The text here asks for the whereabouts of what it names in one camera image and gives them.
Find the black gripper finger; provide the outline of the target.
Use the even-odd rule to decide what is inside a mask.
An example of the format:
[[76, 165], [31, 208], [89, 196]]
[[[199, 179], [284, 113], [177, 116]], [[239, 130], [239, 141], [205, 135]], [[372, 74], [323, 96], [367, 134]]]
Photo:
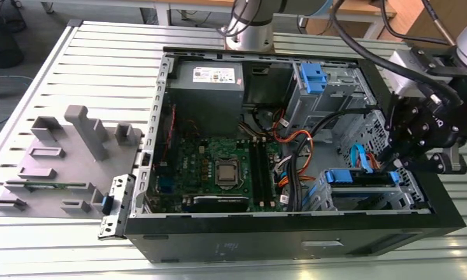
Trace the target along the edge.
[[386, 148], [379, 153], [382, 171], [394, 171], [408, 165], [407, 155], [407, 126], [408, 98], [394, 94], [387, 108], [384, 130], [387, 131]]
[[431, 156], [420, 155], [403, 161], [403, 167], [411, 172], [427, 173], [466, 173], [467, 164], [463, 155], [459, 153], [459, 146], [443, 148]]

